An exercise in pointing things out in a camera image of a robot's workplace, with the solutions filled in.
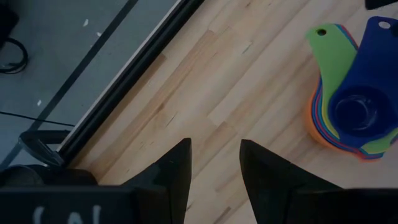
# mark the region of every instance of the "metal frame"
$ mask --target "metal frame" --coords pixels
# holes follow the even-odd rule
[[[156,30],[154,35],[141,48],[140,52],[122,71],[117,80],[108,88],[99,102],[95,104],[94,108],[63,144],[59,153],[65,160],[64,166],[69,165],[73,158],[80,152],[113,109],[124,98],[126,93],[134,86],[203,1],[182,0],[179,2],[168,18]]]

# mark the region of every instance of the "black wire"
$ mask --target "black wire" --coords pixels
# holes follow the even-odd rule
[[[44,122],[44,123],[59,124],[59,125],[64,125],[64,126],[69,126],[69,127],[75,127],[75,125],[72,125],[72,124],[66,124],[66,123],[61,123],[61,122],[56,122],[56,121],[46,121],[44,119],[37,119],[37,118],[32,118],[30,116],[14,114],[14,113],[8,113],[8,112],[3,112],[3,111],[0,111],[0,114],[8,115],[8,116],[14,116],[14,117],[17,117],[17,118],[31,119],[31,120],[34,120],[34,121],[40,121],[40,122]]]
[[[9,43],[14,44],[20,48],[20,50],[22,51],[22,60],[18,63],[9,63],[9,65],[12,66],[11,68],[0,68],[0,73],[16,74],[16,73],[23,71],[26,68],[26,65],[28,63],[28,54],[27,54],[26,48],[18,40],[15,40],[13,38],[7,37],[5,39],[5,42],[9,42]]]

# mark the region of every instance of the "hole in handle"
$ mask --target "hole in handle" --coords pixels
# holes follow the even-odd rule
[[[326,30],[325,29],[318,29],[317,34],[320,36],[326,35]]]
[[[382,29],[390,29],[391,24],[388,22],[381,21],[379,22],[379,27],[381,27]]]

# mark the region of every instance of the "gray floor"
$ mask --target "gray floor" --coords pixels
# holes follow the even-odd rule
[[[26,70],[0,75],[0,111],[37,117],[98,40],[126,0],[11,1],[20,21],[11,37],[21,41],[30,56]],[[140,0],[87,66],[47,120],[77,124],[128,58],[165,16],[175,0]],[[0,50],[0,62],[19,54]],[[17,144],[31,120],[0,115],[0,161]],[[71,129],[43,124],[40,129]],[[13,164],[37,161],[21,151]]]

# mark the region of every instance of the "wooden table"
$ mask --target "wooden table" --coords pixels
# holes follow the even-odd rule
[[[341,187],[398,187],[398,150],[379,162],[321,147],[302,110],[318,80],[304,38],[324,22],[360,43],[362,0],[206,0],[73,161],[101,184],[120,184],[182,138],[193,141],[185,223],[255,223],[239,168],[252,139]]]

